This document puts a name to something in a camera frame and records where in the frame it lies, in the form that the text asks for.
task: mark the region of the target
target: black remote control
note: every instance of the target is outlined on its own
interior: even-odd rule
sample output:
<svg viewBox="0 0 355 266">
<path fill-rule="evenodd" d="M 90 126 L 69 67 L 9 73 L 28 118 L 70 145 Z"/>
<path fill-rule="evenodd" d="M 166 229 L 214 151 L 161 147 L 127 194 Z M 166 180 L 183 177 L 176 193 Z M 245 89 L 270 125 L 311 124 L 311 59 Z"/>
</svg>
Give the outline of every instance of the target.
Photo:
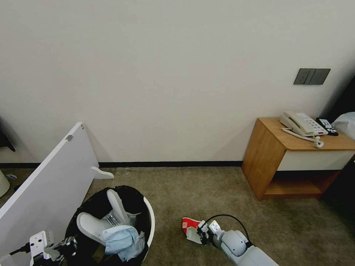
<svg viewBox="0 0 355 266">
<path fill-rule="evenodd" d="M 316 118 L 316 122 L 320 124 L 326 131 L 328 131 L 329 136 L 338 136 L 339 133 L 338 131 L 331 125 L 331 123 L 328 122 L 327 119 L 325 118 Z"/>
</svg>

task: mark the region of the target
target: nightstand drawer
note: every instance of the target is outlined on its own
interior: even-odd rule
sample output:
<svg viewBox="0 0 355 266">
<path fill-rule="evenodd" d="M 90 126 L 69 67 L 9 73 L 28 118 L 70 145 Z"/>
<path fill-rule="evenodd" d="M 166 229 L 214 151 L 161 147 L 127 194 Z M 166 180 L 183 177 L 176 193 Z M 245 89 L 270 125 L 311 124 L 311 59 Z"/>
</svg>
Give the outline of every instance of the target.
<svg viewBox="0 0 355 266">
<path fill-rule="evenodd" d="M 277 171 L 340 170 L 354 151 L 286 151 Z"/>
</svg>

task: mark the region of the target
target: white telephone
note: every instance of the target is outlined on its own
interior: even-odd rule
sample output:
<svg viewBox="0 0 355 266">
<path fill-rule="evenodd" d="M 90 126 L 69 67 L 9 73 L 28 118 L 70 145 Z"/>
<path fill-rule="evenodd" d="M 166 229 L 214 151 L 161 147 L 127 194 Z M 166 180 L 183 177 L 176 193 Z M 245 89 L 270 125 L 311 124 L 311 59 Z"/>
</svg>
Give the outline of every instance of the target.
<svg viewBox="0 0 355 266">
<path fill-rule="evenodd" d="M 286 126 L 281 128 L 284 132 L 300 139 L 312 141 L 316 148 L 323 147 L 324 142 L 320 141 L 319 135 L 327 135 L 328 131 L 308 115 L 304 113 L 284 111 L 281 115 L 280 122 Z"/>
</svg>

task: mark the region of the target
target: wall switch panel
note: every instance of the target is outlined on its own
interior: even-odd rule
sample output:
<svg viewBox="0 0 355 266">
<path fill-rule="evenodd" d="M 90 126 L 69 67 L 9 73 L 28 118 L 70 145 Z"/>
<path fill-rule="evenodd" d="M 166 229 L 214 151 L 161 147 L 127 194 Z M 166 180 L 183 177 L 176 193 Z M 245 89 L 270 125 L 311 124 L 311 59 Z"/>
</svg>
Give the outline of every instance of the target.
<svg viewBox="0 0 355 266">
<path fill-rule="evenodd" d="M 322 85 L 330 72 L 329 68 L 319 68 L 316 69 L 309 85 Z"/>
<path fill-rule="evenodd" d="M 310 70 L 311 68 L 300 68 L 293 84 L 303 85 L 310 73 Z"/>
<path fill-rule="evenodd" d="M 300 68 L 293 84 L 322 85 L 329 72 L 329 68 Z"/>
</svg>

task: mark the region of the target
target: black garbage bag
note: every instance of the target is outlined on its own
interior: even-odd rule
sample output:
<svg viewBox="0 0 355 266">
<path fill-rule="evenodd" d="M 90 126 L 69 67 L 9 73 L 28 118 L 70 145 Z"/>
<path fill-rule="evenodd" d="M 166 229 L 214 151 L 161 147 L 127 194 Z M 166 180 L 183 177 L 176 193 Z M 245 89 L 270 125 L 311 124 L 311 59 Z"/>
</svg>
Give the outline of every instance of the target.
<svg viewBox="0 0 355 266">
<path fill-rule="evenodd" d="M 102 219 L 107 213 L 112 210 L 112 206 L 107 198 L 107 190 L 112 189 L 117 192 L 122 200 L 123 207 L 125 211 L 137 215 L 136 229 L 138 233 L 144 232 L 145 237 L 145 247 L 142 253 L 137 257 L 130 259 L 129 261 L 122 262 L 117 254 L 106 255 L 105 247 L 98 242 L 92 240 L 91 238 L 85 236 L 77 227 L 77 216 L 81 212 L 86 212 L 92 216 Z M 92 195 L 88 200 L 86 200 L 75 212 L 74 216 L 71 218 L 67 230 L 65 232 L 65 237 L 75 236 L 77 239 L 77 253 L 75 256 L 76 265 L 140 265 L 144 260 L 147 252 L 148 245 L 147 240 L 150 234 L 150 222 L 149 222 L 149 211 L 147 206 L 143 201 L 143 195 L 135 188 L 129 186 L 118 186 L 115 188 L 104 188 L 103 190 Z"/>
</svg>

